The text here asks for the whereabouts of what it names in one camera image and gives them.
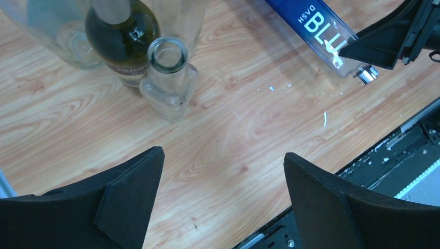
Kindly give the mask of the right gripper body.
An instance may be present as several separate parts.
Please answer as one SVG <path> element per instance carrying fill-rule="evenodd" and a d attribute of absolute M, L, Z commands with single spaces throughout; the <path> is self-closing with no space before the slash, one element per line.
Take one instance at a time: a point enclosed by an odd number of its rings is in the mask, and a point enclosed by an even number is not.
<path fill-rule="evenodd" d="M 423 49 L 429 50 L 431 61 L 439 62 L 439 1 L 404 1 L 408 10 L 403 20 L 409 22 L 401 60 L 407 65 L 416 60 Z"/>

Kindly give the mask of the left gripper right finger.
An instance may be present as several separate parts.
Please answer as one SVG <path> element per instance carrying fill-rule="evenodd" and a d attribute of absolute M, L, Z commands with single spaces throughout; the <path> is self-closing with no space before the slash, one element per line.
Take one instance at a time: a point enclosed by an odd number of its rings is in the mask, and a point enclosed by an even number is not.
<path fill-rule="evenodd" d="M 283 165 L 303 248 L 439 248 L 439 207 L 374 192 L 295 153 Z"/>

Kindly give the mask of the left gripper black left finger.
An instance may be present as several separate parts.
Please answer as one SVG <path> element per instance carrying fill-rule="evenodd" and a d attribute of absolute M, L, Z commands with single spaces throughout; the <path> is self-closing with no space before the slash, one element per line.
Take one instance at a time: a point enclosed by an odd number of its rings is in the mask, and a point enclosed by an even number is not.
<path fill-rule="evenodd" d="M 43 195 L 1 199 L 1 248 L 142 248 L 164 158 L 154 146 Z"/>

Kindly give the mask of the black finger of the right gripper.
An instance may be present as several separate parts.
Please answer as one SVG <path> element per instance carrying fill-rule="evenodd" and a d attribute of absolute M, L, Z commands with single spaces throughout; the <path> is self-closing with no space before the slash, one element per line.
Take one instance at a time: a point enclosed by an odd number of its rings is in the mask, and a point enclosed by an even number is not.
<path fill-rule="evenodd" d="M 357 39 L 350 39 L 339 55 L 388 70 L 394 69 L 398 60 L 414 61 L 412 48 L 406 43 L 419 8 L 420 1 L 403 1 L 387 16 L 358 32 Z"/>

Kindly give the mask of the clear bottle blue label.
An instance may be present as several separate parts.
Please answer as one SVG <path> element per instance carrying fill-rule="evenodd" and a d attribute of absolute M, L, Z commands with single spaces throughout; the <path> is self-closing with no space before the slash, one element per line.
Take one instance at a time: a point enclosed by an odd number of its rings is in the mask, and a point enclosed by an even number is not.
<path fill-rule="evenodd" d="M 365 85 L 378 76 L 370 64 L 340 55 L 358 36 L 322 0 L 269 0 L 268 5 L 340 78 L 353 76 Z"/>

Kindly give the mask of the small clear glass bottle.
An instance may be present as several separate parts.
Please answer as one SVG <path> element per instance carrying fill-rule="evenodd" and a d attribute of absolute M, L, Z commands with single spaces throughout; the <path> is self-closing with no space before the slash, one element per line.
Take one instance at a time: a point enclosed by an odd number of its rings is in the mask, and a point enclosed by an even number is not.
<path fill-rule="evenodd" d="M 147 50 L 149 62 L 140 93 L 161 118 L 177 122 L 188 111 L 198 82 L 197 69 L 188 62 L 184 43 L 175 37 L 155 39 Z"/>

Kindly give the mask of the dark green wine bottle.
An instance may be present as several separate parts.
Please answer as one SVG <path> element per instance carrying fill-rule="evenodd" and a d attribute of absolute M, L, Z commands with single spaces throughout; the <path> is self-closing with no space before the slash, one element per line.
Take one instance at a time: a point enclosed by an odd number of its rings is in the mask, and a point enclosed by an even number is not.
<path fill-rule="evenodd" d="M 92 1 L 85 31 L 92 48 L 122 83 L 139 87 L 149 66 L 147 50 L 160 36 L 153 12 L 142 1 Z"/>

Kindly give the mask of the clear bottle white label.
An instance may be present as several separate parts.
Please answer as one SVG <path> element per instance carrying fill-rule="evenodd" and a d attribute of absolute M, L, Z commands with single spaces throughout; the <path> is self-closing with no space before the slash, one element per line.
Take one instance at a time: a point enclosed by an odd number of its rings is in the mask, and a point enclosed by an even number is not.
<path fill-rule="evenodd" d="M 88 71 L 104 66 L 85 32 L 90 7 L 91 1 L 1 1 L 1 10 L 17 27 L 69 65 Z"/>

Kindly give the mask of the slim clear glass bottle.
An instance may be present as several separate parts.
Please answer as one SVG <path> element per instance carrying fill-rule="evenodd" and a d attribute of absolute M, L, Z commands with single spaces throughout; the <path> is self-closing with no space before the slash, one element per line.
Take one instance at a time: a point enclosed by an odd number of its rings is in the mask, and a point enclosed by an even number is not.
<path fill-rule="evenodd" d="M 161 35 L 179 38 L 187 48 L 189 59 L 196 52 L 208 3 L 199 0 L 152 1 Z"/>

